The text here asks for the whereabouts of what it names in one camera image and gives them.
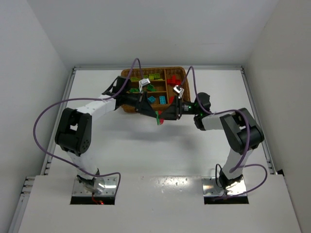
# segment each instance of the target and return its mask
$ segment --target white floor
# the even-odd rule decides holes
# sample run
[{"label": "white floor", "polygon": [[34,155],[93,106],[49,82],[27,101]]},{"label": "white floor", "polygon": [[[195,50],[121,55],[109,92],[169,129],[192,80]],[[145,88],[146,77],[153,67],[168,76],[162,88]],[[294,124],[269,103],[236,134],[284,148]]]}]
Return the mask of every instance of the white floor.
[{"label": "white floor", "polygon": [[[79,70],[70,98],[96,98],[120,73]],[[196,77],[198,91],[211,95],[212,111],[251,111],[239,70],[197,70]],[[193,101],[192,79],[189,83]],[[229,145],[224,132],[202,132],[192,116],[157,126],[153,118],[122,109],[93,126],[92,160],[101,173],[122,174],[116,204],[69,205],[76,171],[53,159],[49,175],[36,177],[19,232],[300,232],[280,175],[269,175],[266,184],[249,195],[250,204],[204,205],[201,176],[212,175],[216,163],[225,163]],[[55,154],[66,157],[59,147]],[[267,167],[262,146],[247,163]],[[246,168],[244,175],[250,189],[261,182],[264,171]]]}]

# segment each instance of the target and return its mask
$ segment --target blue block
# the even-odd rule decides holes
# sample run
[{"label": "blue block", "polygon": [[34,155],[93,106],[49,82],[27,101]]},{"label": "blue block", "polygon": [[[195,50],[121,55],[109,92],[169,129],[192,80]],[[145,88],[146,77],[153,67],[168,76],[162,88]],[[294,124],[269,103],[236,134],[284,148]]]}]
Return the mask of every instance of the blue block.
[{"label": "blue block", "polygon": [[166,104],[165,96],[160,96],[160,104]]},{"label": "blue block", "polygon": [[150,97],[148,98],[149,103],[154,103],[155,100],[156,100],[156,99],[155,99],[153,96],[150,96]]}]

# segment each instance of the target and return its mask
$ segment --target wire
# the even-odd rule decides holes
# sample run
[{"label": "wire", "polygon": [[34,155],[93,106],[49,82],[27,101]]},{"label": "wire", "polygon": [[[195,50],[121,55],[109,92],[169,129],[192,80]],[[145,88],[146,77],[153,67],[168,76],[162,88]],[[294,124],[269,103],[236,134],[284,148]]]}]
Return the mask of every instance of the wire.
[{"label": "wire", "polygon": [[244,122],[245,122],[245,127],[246,127],[246,134],[247,134],[247,137],[246,137],[246,144],[245,144],[245,149],[243,151],[243,154],[241,156],[241,159],[238,161],[238,163],[235,165],[235,167],[231,168],[229,170],[230,173],[234,172],[236,169],[240,168],[240,165],[241,163],[243,162],[244,158],[246,157],[246,153],[248,151],[248,148],[249,148],[249,141],[250,141],[250,129],[249,129],[249,124],[248,124],[248,120],[247,120],[247,117],[245,116],[245,114],[243,112],[241,112],[240,110],[237,110],[237,109],[230,109],[230,110],[226,110],[226,111],[221,111],[221,112],[217,112],[217,113],[212,113],[212,112],[209,112],[208,110],[206,110],[203,105],[201,104],[200,102],[200,99],[199,99],[199,96],[198,96],[198,92],[197,92],[197,89],[196,89],[196,82],[195,82],[195,72],[194,72],[194,68],[193,66],[190,66],[188,71],[187,71],[187,74],[185,76],[185,78],[183,79],[182,84],[184,84],[184,82],[186,81],[187,79],[187,76],[190,72],[190,70],[192,69],[192,76],[193,76],[193,86],[194,86],[194,92],[195,92],[195,96],[198,100],[198,104],[199,106],[201,107],[201,109],[207,113],[207,114],[210,114],[210,115],[219,115],[219,114],[223,114],[223,113],[230,113],[230,112],[237,112],[239,113],[243,119],[244,119]]},{"label": "wire", "polygon": [[141,69],[140,60],[139,60],[138,58],[135,58],[135,60],[134,60],[133,63],[132,63],[132,66],[131,66],[131,68],[130,68],[130,71],[129,71],[127,77],[126,77],[126,80],[125,80],[124,84],[122,85],[122,87],[120,88],[120,90],[119,90],[116,94],[114,94],[114,95],[112,95],[112,96],[110,96],[110,97],[108,97],[108,98],[104,98],[104,99],[95,99],[95,98],[73,98],[73,99],[62,100],[62,101],[56,102],[56,103],[50,105],[49,107],[47,107],[46,109],[44,109],[44,110],[40,113],[40,115],[38,116],[38,118],[35,120],[35,124],[34,124],[34,128],[33,128],[33,136],[34,136],[35,143],[37,144],[37,146],[38,146],[43,152],[45,152],[46,154],[50,155],[51,157],[56,158],[56,159],[59,159],[59,160],[65,162],[65,163],[68,163],[68,164],[70,164],[70,165],[76,167],[76,168],[79,169],[80,171],[84,172],[86,175],[89,175],[89,176],[92,176],[92,177],[105,177],[105,176],[111,176],[111,175],[118,175],[118,176],[119,176],[119,180],[118,180],[118,184],[117,184],[115,196],[117,195],[117,191],[118,191],[118,189],[119,189],[119,185],[120,185],[120,181],[121,181],[121,174],[120,174],[119,172],[112,172],[112,173],[103,174],[103,175],[92,174],[92,173],[89,173],[89,172],[85,171],[84,169],[80,168],[80,167],[77,166],[76,164],[74,164],[74,163],[72,163],[72,162],[70,162],[70,161],[68,161],[68,160],[66,160],[66,159],[63,159],[63,158],[61,158],[61,157],[59,157],[59,156],[57,156],[57,155],[54,155],[54,154],[48,152],[45,148],[43,148],[43,147],[40,145],[40,143],[39,143],[39,141],[38,141],[38,139],[37,139],[37,136],[36,136],[36,128],[37,128],[38,122],[39,122],[39,120],[41,119],[41,117],[43,116],[43,114],[45,114],[49,109],[51,109],[51,108],[53,108],[54,106],[59,105],[59,104],[61,104],[61,103],[65,103],[65,102],[69,102],[69,101],[76,101],[76,100],[103,101],[103,100],[109,100],[109,99],[112,99],[112,98],[116,97],[118,94],[121,93],[121,91],[124,89],[124,87],[125,87],[127,81],[130,79],[130,76],[131,76],[131,74],[132,74],[132,71],[133,71],[133,68],[134,68],[134,65],[135,65],[136,61],[138,62],[138,65],[139,65],[140,75],[143,77],[143,72],[142,72],[142,69]]},{"label": "wire", "polygon": [[258,184],[256,187],[251,188],[251,189],[249,189],[249,190],[247,190],[247,191],[245,191],[245,192],[243,192],[243,193],[239,193],[239,194],[232,195],[232,196],[227,196],[227,195],[226,195],[226,196],[223,196],[223,195],[222,195],[221,197],[217,197],[217,198],[215,198],[214,200],[223,200],[223,199],[234,198],[234,197],[237,197],[237,196],[240,196],[240,195],[243,195],[243,194],[250,193],[250,192],[252,192],[252,191],[258,189],[259,187],[261,187],[261,186],[266,182],[266,180],[267,180],[267,178],[268,178],[268,171],[267,171],[267,169],[266,169],[263,165],[261,165],[261,164],[249,164],[249,165],[246,165],[245,167],[250,167],[250,166],[259,166],[259,167],[261,167],[261,168],[264,169],[265,177],[264,177],[263,181],[262,181],[260,184]]},{"label": "wire", "polygon": [[92,201],[95,202],[98,205],[98,202],[94,198],[94,193],[92,193]]},{"label": "wire", "polygon": [[220,188],[222,188],[222,186],[219,186],[218,184],[218,180],[217,180],[217,167],[220,167],[220,171],[223,169],[222,166],[220,166],[220,164],[216,164],[216,167],[215,167],[215,182],[216,182],[216,185]]}]

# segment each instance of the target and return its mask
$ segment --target rectangular hole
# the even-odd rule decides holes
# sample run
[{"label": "rectangular hole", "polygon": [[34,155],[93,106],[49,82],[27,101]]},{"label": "rectangular hole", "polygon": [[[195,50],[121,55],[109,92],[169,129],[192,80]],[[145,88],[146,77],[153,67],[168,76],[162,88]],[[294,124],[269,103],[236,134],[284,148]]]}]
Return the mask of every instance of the rectangular hole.
[{"label": "rectangular hole", "polygon": [[216,200],[212,197],[204,197],[204,204],[217,205],[217,204],[249,204],[247,197],[235,197],[223,200]]},{"label": "rectangular hole", "polygon": [[[94,197],[96,201],[102,201],[105,205],[114,205],[114,197]],[[92,200],[92,197],[71,197],[70,205],[100,205]]]}]

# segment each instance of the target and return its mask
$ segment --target white wall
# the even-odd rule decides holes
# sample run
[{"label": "white wall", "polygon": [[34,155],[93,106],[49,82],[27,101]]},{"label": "white wall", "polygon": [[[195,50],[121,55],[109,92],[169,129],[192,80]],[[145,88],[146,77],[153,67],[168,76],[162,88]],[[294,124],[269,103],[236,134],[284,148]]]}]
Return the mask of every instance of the white wall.
[{"label": "white wall", "polygon": [[68,67],[242,64],[278,0],[28,0]]},{"label": "white wall", "polygon": [[311,1],[280,0],[246,75],[301,229],[311,232]]},{"label": "white wall", "polygon": [[[43,153],[32,127],[45,106],[60,100],[68,71],[26,0],[0,2],[0,232],[7,232],[26,176],[40,173]],[[48,145],[57,109],[38,135]]]}]

